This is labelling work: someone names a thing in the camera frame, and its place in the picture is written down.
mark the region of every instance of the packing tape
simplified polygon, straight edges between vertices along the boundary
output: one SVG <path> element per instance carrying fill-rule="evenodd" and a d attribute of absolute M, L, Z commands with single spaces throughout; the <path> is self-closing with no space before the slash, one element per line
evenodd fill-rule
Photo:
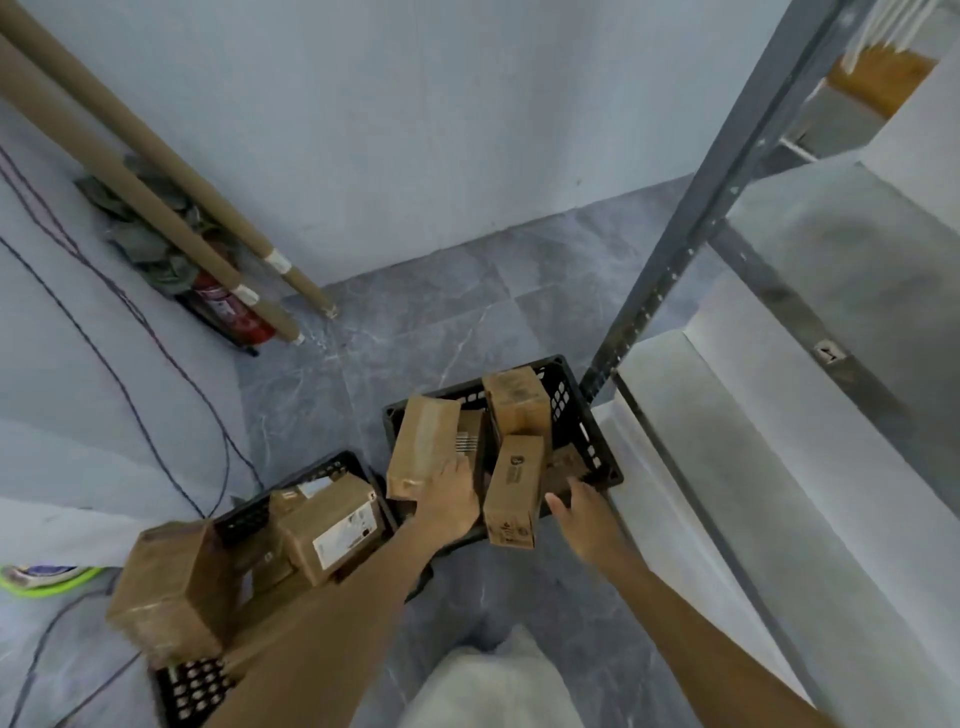
<path fill-rule="evenodd" d="M 260 297 L 256 295 L 256 291 L 244 285 L 243 283 L 230 291 L 230 293 L 232 293 L 246 305 L 257 305 L 260 301 Z"/>
<path fill-rule="evenodd" d="M 267 263 L 282 276 L 285 276 L 290 272 L 290 269 L 294 267 L 293 263 L 287 260 L 276 248 L 274 248 L 274 251 L 263 259 L 263 262 Z"/>

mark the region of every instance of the white wall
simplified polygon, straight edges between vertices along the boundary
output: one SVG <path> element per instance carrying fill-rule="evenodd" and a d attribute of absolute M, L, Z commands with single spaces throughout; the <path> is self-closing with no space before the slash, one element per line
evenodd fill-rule
<path fill-rule="evenodd" d="M 692 172 L 787 0 L 26 0 L 318 282 Z"/>
<path fill-rule="evenodd" d="M 960 41 L 867 145 L 861 160 L 960 232 Z"/>
<path fill-rule="evenodd" d="M 143 309 L 246 451 L 233 352 L 107 248 L 102 218 L 72 184 L 77 165 L 2 102 L 0 144 L 87 256 Z M 224 446 L 196 393 L 106 288 L 33 225 L 2 182 L 0 235 L 48 281 L 124 379 L 184 489 L 204 510 L 212 507 Z M 107 371 L 3 249 L 0 341 L 0 563 L 62 563 L 73 554 L 79 564 L 118 564 L 145 525 L 195 518 L 159 470 Z M 252 491 L 236 458 L 229 488 Z"/>

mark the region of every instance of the white pants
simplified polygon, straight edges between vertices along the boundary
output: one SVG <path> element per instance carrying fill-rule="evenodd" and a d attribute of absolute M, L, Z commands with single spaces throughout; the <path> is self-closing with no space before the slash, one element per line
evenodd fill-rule
<path fill-rule="evenodd" d="M 560 673 L 516 626 L 493 654 L 453 650 L 407 707 L 400 728 L 584 728 Z"/>

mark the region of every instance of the cardboard tube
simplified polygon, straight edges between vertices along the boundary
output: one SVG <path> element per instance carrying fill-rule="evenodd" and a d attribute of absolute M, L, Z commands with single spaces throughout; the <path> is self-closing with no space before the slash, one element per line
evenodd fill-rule
<path fill-rule="evenodd" d="M 299 340 L 300 330 L 294 320 L 283 309 L 260 300 L 250 288 L 244 286 L 240 274 L 233 266 L 221 258 L 176 212 L 127 169 L 118 154 L 74 119 L 64 104 L 31 78 L 25 63 L 0 63 L 0 93 L 34 126 L 113 190 L 117 197 L 136 210 L 197 265 L 241 300 L 246 297 L 251 302 L 248 303 L 250 308 L 273 326 L 281 338 L 286 341 Z"/>
<path fill-rule="evenodd" d="M 159 136 L 143 123 L 96 76 L 73 56 L 15 0 L 0 0 L 0 33 L 44 73 L 56 81 L 80 104 L 120 137 L 131 149 L 151 161 L 176 182 L 194 202 L 209 212 L 248 248 L 271 264 L 294 290 L 331 318 L 337 307 L 333 301 L 295 267 L 271 260 L 276 248 L 253 224 L 183 161 Z"/>

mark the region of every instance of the floor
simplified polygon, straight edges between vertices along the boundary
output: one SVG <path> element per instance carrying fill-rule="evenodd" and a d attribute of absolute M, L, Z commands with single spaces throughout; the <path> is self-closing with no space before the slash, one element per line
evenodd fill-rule
<path fill-rule="evenodd" d="M 647 187 L 329 286 L 334 321 L 294 297 L 298 348 L 238 362 L 264 482 L 339 448 L 383 473 L 382 408 L 553 354 L 579 377 L 663 231 L 688 178 Z M 719 269 L 698 255 L 648 334 L 682 326 Z"/>
<path fill-rule="evenodd" d="M 580 375 L 688 179 L 468 242 L 330 286 L 335 322 L 284 301 L 307 341 L 268 343 L 237 362 L 252 457 L 267 483 L 340 448 L 377 471 L 389 461 L 381 408 L 488 371 L 561 353 Z M 648 329 L 682 326 L 719 262 L 698 255 Z M 582 567 L 555 524 L 533 552 L 477 544 L 437 562 L 408 606 L 357 726 L 389 726 L 429 670 L 464 639 L 495 643 L 524 623 L 557 665 L 587 728 L 697 725 L 669 670 L 625 605 Z M 156 726 L 142 661 L 66 723 L 133 655 L 104 624 L 112 574 L 37 602 L 0 593 L 0 724 L 10 724 L 35 647 L 61 607 L 17 728 Z"/>

